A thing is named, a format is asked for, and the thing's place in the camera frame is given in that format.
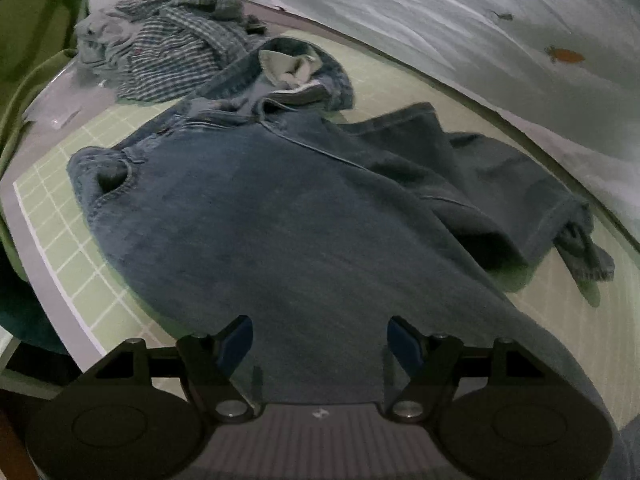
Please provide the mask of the blue denim jeans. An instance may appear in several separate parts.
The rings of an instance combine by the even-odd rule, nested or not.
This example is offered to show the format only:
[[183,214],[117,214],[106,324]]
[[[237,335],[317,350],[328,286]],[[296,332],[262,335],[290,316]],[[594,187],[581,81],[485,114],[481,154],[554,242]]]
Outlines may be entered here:
[[[88,228],[139,298],[184,336],[252,320],[231,382],[254,417],[206,420],[176,345],[121,344],[56,404],[58,460],[87,451],[109,479],[637,478],[634,430],[490,275],[556,250],[575,280],[610,278],[588,204],[516,148],[446,133],[430,104],[326,118],[351,106],[333,56],[277,37],[73,154]],[[395,315],[464,343],[434,422],[386,416],[409,382]]]

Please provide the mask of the plaid checked shirt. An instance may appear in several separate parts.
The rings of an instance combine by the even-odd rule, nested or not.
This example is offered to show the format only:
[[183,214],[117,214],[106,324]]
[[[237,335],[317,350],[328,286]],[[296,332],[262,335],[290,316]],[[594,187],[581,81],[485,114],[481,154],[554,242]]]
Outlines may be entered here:
[[185,96],[254,49],[264,26],[243,0],[119,0],[75,27],[78,63],[120,100]]

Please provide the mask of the green fabric chair cover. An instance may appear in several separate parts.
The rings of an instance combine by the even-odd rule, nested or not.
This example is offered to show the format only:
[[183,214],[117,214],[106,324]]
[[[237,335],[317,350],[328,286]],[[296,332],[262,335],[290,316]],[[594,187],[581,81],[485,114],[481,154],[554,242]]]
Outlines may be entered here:
[[[75,53],[74,27],[86,0],[1,0],[1,171],[28,133],[23,113]],[[1,328],[20,341],[64,354],[1,217]]]

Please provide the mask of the green grid cutting mat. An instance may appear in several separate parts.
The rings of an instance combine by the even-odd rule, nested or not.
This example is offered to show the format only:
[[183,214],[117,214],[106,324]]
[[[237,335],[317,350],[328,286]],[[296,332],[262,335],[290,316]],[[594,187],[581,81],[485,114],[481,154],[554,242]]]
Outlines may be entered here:
[[[339,122],[427,102],[448,132],[479,132],[535,153],[520,132],[430,78],[351,44],[323,37],[314,43],[343,64],[354,84],[355,106],[338,114]],[[81,368],[128,337],[154,347],[175,337],[105,263],[66,172],[81,148],[112,146],[161,111],[157,104],[115,103],[100,89],[65,129],[34,125],[2,181],[3,211],[30,284]],[[591,210],[594,241],[615,262],[612,281],[578,284],[552,252],[536,269],[502,272],[497,282],[518,310],[576,356],[615,421],[625,425],[639,411],[639,255],[604,209]]]

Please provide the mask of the white carrot-print bed sheet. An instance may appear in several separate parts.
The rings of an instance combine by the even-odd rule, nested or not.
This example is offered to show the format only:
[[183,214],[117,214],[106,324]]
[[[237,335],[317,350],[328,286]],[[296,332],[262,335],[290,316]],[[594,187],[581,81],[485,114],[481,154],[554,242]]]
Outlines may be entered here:
[[309,18],[512,122],[639,229],[639,0],[250,0]]

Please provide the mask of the clear plastic bag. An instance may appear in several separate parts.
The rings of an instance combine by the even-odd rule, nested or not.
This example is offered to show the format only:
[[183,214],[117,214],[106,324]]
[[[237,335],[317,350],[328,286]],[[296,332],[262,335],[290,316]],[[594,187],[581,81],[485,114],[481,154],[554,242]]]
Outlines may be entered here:
[[60,130],[89,104],[102,96],[112,96],[113,87],[114,81],[93,73],[73,58],[26,107],[22,118]]

